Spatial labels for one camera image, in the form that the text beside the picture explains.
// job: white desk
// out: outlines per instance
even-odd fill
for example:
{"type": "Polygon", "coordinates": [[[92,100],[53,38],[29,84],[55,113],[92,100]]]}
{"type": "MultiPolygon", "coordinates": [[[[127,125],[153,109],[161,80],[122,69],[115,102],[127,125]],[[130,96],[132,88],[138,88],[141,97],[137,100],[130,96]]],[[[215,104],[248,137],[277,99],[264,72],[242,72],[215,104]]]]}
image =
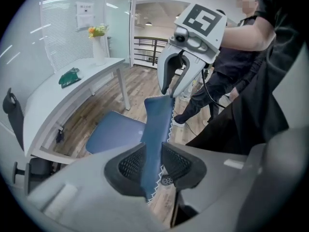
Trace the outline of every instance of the white desk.
{"type": "Polygon", "coordinates": [[[45,80],[28,98],[24,118],[24,151],[26,157],[34,155],[47,160],[70,164],[76,160],[50,151],[42,146],[51,129],[57,126],[57,121],[78,97],[91,90],[92,85],[104,76],[115,71],[124,97],[126,109],[130,109],[126,92],[122,65],[123,58],[106,58],[101,66],[94,64],[93,58],[83,58],[62,68],[59,72],[45,80]],[[61,75],[71,68],[78,68],[83,78],[64,89],[58,84],[61,75]]]}

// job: wooden floor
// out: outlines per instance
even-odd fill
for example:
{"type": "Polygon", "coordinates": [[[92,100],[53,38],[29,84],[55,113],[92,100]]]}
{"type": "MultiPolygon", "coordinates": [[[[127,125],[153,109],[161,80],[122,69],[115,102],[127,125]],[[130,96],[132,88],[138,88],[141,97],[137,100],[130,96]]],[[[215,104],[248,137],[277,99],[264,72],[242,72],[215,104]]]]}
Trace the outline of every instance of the wooden floor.
{"type": "MultiPolygon", "coordinates": [[[[77,158],[89,155],[85,150],[85,144],[99,121],[111,110],[146,122],[147,115],[144,99],[149,96],[161,95],[156,70],[143,67],[132,67],[125,70],[127,93],[131,104],[129,111],[125,109],[118,79],[116,75],[114,76],[113,80],[99,89],[95,96],[90,97],[67,121],[64,125],[65,140],[59,143],[53,149],[54,151],[77,158]]],[[[223,97],[220,103],[227,105],[228,99],[223,97]]],[[[175,112],[181,114],[186,106],[187,102],[177,98],[175,112]]],[[[185,144],[191,141],[195,137],[191,130],[198,135],[204,129],[202,120],[208,120],[209,117],[207,106],[199,114],[189,119],[187,121],[188,125],[186,124],[183,128],[174,126],[170,142],[185,144]]],[[[173,210],[174,198],[175,189],[173,186],[161,186],[150,204],[150,208],[167,227],[173,210]]]]}

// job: green bag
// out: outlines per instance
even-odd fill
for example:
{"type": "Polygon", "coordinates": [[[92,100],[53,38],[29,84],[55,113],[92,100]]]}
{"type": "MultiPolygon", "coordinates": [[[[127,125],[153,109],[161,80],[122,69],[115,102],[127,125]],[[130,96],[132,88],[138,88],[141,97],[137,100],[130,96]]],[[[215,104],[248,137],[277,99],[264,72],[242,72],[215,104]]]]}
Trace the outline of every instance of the green bag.
{"type": "Polygon", "coordinates": [[[69,71],[67,71],[65,74],[63,74],[59,79],[59,84],[62,88],[67,87],[73,83],[78,82],[81,80],[81,78],[78,76],[79,69],[78,68],[72,68],[69,71]]]}

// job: vase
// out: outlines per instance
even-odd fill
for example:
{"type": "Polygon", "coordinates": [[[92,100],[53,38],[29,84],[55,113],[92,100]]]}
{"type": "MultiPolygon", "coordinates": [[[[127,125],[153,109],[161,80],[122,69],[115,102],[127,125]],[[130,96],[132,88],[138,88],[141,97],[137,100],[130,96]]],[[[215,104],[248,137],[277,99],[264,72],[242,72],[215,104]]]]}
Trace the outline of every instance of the vase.
{"type": "Polygon", "coordinates": [[[93,50],[93,58],[95,59],[95,64],[98,65],[103,65],[105,64],[105,56],[104,56],[104,51],[103,47],[101,45],[101,37],[92,37],[92,50],[93,50]]]}

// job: black chair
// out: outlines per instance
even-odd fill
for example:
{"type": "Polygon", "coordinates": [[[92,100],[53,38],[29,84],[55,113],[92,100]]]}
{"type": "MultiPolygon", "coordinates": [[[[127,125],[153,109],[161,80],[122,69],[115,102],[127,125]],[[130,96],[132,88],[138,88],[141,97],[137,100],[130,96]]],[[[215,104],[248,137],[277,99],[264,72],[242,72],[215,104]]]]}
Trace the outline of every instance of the black chair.
{"type": "MultiPolygon", "coordinates": [[[[2,104],[4,112],[8,115],[10,124],[16,135],[18,143],[22,150],[24,150],[23,144],[23,124],[24,115],[19,101],[15,95],[11,92],[11,88],[8,90],[2,104]]],[[[38,184],[50,177],[53,173],[53,162],[42,158],[32,158],[29,163],[26,164],[25,170],[17,168],[17,162],[14,163],[12,181],[15,183],[15,177],[17,174],[25,176],[24,190],[28,195],[38,184]]]]}

